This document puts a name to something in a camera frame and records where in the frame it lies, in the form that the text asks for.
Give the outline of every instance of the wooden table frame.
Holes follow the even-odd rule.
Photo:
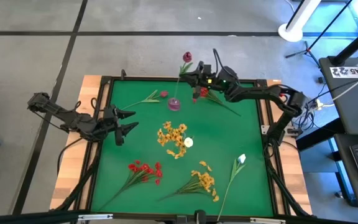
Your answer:
[[[126,77],[128,80],[149,79],[150,77]],[[85,75],[80,90],[78,100],[82,102],[81,106],[77,109],[79,113],[89,113],[103,116],[102,111],[95,111],[91,106],[91,99],[96,98],[96,108],[103,109],[108,102],[110,102],[111,87],[109,84],[111,77],[102,77],[100,75]],[[257,80],[259,86],[270,86],[281,83],[280,80]],[[277,121],[282,114],[282,111],[271,101],[260,100],[257,103],[262,112],[263,120],[261,124],[270,124],[272,121]],[[78,133],[70,133],[68,135],[67,144],[79,138]],[[295,139],[291,137],[284,137],[284,141],[296,144]],[[303,177],[303,171],[300,164],[299,153],[291,145],[282,143],[278,148],[278,152],[271,158],[273,166],[276,168],[280,177],[284,178],[287,189],[291,192],[295,200],[301,207],[311,214],[311,207],[306,191],[306,184]],[[60,172],[56,181],[55,190],[53,192],[50,208],[56,208],[62,204],[70,192],[78,183],[80,177],[85,173],[94,159],[96,152],[101,150],[101,144],[87,144],[85,140],[80,140],[72,147],[68,148],[62,158]],[[93,175],[84,186],[82,194],[79,195],[71,209],[85,209],[90,207],[89,200],[93,194],[93,186],[95,175]],[[276,201],[276,207],[273,209],[274,214],[295,214],[288,206],[288,203],[283,200],[283,195],[276,185],[269,177],[269,184],[274,184],[274,193],[271,195],[272,200]]]

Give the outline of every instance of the desk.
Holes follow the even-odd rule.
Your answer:
[[[357,199],[358,204],[358,169],[356,166],[356,162],[354,161],[352,152],[350,150],[350,146],[358,144],[358,136],[357,135],[348,135],[348,134],[335,134],[334,140],[343,161],[347,176],[352,185],[354,194]],[[349,192],[346,188],[341,187],[341,191],[344,199],[349,200]]]
[[[355,80],[354,78],[333,78],[329,68],[336,66],[332,65],[327,58],[321,58],[319,62],[321,65],[321,72],[324,75],[329,90]],[[349,58],[346,60],[344,66],[353,67],[357,64],[358,58]],[[338,96],[350,86],[351,85],[347,85],[331,92],[331,96],[333,98]],[[332,120],[321,129],[313,131],[312,133],[296,140],[299,150],[307,149],[321,141],[327,140],[333,137],[335,133],[358,134],[358,85],[344,96],[337,99],[334,104],[338,111],[339,118]]]

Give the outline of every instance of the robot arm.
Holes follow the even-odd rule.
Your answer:
[[[138,122],[131,124],[120,124],[119,119],[124,119],[135,114],[133,111],[122,111],[115,105],[105,107],[103,118],[97,120],[90,114],[78,113],[74,110],[66,110],[61,106],[50,101],[47,93],[35,93],[29,100],[28,109],[32,112],[51,113],[64,123],[60,129],[66,131],[76,131],[80,136],[89,142],[102,141],[108,133],[115,131],[116,144],[121,146],[124,143],[124,137],[129,131],[138,125]]]
[[[302,114],[302,109],[306,104],[306,96],[299,91],[284,85],[273,85],[269,87],[246,88],[239,83],[237,74],[229,67],[225,66],[219,73],[211,73],[211,66],[199,62],[194,72],[188,72],[180,75],[180,78],[186,81],[195,89],[193,98],[200,96],[201,88],[220,91],[228,102],[238,102],[244,99],[271,100],[282,111],[280,119],[270,125],[267,131],[267,137],[281,143],[285,127],[290,121]],[[282,95],[287,95],[288,100],[281,100]]]

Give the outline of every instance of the red flower bouquet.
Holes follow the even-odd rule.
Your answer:
[[[121,187],[121,189],[108,200],[99,211],[102,210],[106,205],[108,205],[113,199],[115,199],[119,194],[128,189],[129,187],[133,187],[134,185],[146,183],[150,180],[155,179],[155,184],[160,185],[162,178],[162,166],[160,162],[155,163],[155,169],[151,168],[148,164],[143,163],[139,160],[136,160],[133,164],[128,165],[128,169],[131,170],[129,172],[129,176],[125,182],[125,184]]]

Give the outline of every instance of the red rose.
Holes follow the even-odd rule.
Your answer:
[[[147,181],[149,181],[149,177],[144,176],[144,177],[142,178],[142,182],[147,182]]]
[[[184,60],[186,63],[191,62],[191,53],[190,53],[190,52],[186,52],[186,53],[183,55],[183,60]]]
[[[206,95],[208,94],[209,90],[205,87],[201,88],[201,97],[206,97]]]
[[[129,164],[129,165],[128,165],[128,168],[129,168],[130,170],[133,170],[133,171],[136,170],[135,164]]]
[[[156,163],[155,163],[155,168],[156,168],[157,170],[161,169],[161,168],[162,168],[161,163],[160,163],[160,162],[156,162]]]
[[[157,170],[157,171],[155,172],[155,175],[156,175],[157,177],[162,177],[162,171],[161,171],[161,170]]]
[[[167,90],[161,91],[160,96],[161,96],[162,98],[167,97],[167,96],[168,96],[168,91],[167,91]]]

